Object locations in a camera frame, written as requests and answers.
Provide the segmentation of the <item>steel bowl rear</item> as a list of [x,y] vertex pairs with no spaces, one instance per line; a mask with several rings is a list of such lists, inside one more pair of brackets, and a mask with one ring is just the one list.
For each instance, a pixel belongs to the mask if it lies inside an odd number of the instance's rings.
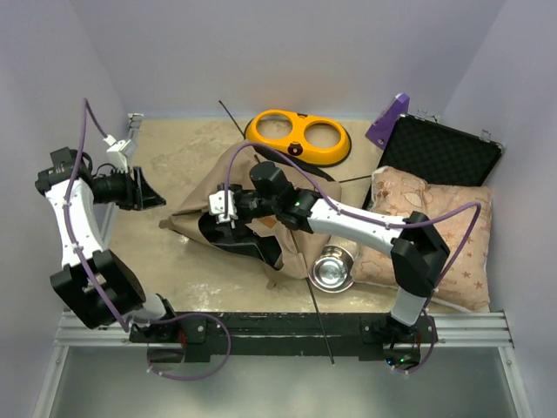
[[342,254],[355,260],[359,254],[359,244],[353,240],[332,236],[326,243],[323,254]]

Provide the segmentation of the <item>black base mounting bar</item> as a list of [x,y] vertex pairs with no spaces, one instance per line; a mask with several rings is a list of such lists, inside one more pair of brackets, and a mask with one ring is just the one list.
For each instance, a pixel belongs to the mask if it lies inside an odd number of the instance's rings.
[[[432,320],[402,327],[385,313],[321,313],[334,358],[419,363],[436,343]],[[205,313],[176,323],[133,327],[157,362],[207,362],[214,356],[328,357],[315,313]]]

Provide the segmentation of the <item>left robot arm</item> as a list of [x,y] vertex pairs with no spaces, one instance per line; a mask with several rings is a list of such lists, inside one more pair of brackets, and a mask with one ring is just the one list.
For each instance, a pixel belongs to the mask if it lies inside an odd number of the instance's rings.
[[68,147],[51,153],[52,166],[38,173],[35,187],[52,207],[61,239],[62,261],[50,283],[64,304],[90,329],[119,318],[149,326],[161,341],[174,340],[180,320],[168,300],[146,293],[136,274],[104,242],[93,207],[115,204],[142,211],[166,201],[130,166],[127,142],[107,150],[111,172],[95,174],[87,153]]

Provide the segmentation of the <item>black foam-lined case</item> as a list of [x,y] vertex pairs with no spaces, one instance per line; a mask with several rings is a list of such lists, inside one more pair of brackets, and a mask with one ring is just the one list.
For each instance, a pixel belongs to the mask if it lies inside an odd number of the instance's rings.
[[482,186],[504,153],[500,143],[414,117],[397,117],[378,167],[434,185]]

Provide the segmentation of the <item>yellow double bowl holder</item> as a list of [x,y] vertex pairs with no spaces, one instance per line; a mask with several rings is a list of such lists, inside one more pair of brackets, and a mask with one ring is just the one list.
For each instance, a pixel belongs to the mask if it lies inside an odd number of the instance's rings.
[[[258,124],[264,118],[285,118],[291,125],[291,130],[282,138],[268,138],[258,130]],[[316,146],[311,144],[306,132],[315,125],[326,125],[333,128],[339,135],[339,141],[330,147]],[[307,115],[295,111],[270,109],[262,111],[253,118],[245,128],[247,140],[270,146],[272,149],[282,152],[289,157],[298,158],[301,161],[316,165],[317,167],[331,167],[341,164],[352,151],[352,139],[346,129],[337,121]]]

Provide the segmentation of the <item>steel bowl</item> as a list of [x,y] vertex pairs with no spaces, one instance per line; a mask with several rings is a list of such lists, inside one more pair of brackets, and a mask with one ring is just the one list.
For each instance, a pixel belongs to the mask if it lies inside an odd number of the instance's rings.
[[326,256],[315,262],[309,272],[309,279],[323,292],[343,293],[353,285],[352,267],[352,259]]
[[323,254],[342,254],[355,260],[359,254],[359,244],[353,240],[332,236],[326,243]]

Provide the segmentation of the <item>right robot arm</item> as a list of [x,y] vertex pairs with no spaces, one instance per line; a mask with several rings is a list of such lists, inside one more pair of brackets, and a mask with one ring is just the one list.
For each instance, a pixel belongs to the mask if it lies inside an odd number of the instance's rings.
[[384,254],[393,264],[398,285],[388,333],[406,342],[419,331],[418,318],[450,254],[426,215],[381,215],[341,204],[318,186],[294,186],[271,161],[255,165],[250,178],[251,191],[232,190],[223,183],[210,196],[209,212],[219,224],[233,229],[238,222],[274,216],[292,231],[336,236]]

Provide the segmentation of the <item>pink patterned pillow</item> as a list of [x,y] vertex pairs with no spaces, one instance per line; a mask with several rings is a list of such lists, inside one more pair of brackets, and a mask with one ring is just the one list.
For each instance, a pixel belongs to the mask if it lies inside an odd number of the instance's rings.
[[459,310],[489,305],[487,253],[492,191],[487,186],[429,185],[390,166],[372,175],[372,206],[392,233],[387,249],[360,246],[359,283],[406,290]]

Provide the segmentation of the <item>steel bowl front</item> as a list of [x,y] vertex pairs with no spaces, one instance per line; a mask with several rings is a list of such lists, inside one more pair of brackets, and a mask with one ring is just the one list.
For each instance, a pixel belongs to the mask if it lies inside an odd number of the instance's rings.
[[352,259],[326,256],[315,262],[309,272],[309,279],[323,292],[343,293],[353,285],[352,267]]

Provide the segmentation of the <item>beige pet tent fabric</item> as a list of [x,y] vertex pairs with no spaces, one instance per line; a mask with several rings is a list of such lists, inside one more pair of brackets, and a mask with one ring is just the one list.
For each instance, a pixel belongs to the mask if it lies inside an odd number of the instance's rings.
[[306,279],[330,239],[310,227],[312,208],[341,194],[340,184],[320,169],[306,171],[268,147],[244,142],[223,153],[159,226]]

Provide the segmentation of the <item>aluminium rail frame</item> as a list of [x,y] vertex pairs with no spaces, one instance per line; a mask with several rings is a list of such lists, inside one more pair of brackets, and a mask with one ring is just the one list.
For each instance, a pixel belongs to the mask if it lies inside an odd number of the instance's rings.
[[503,313],[436,313],[421,368],[338,357],[157,362],[117,326],[60,319],[36,417],[528,417]]

